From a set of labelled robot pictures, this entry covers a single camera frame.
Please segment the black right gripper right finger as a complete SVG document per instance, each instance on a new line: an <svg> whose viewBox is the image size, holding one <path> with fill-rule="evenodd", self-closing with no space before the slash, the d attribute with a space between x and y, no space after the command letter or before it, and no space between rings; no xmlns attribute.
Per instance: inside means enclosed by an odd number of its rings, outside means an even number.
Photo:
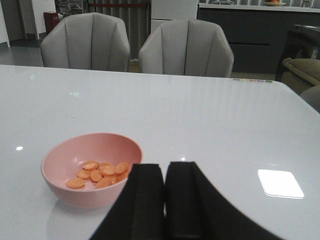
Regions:
<svg viewBox="0 0 320 240"><path fill-rule="evenodd" d="M165 177L166 239L277 240L233 206L195 162L171 162Z"/></svg>

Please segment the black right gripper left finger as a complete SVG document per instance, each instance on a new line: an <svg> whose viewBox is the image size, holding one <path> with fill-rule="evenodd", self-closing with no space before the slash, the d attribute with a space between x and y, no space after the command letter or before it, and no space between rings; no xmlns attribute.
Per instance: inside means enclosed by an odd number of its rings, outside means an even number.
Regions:
<svg viewBox="0 0 320 240"><path fill-rule="evenodd" d="M134 164L92 240L163 240L164 182L157 164Z"/></svg>

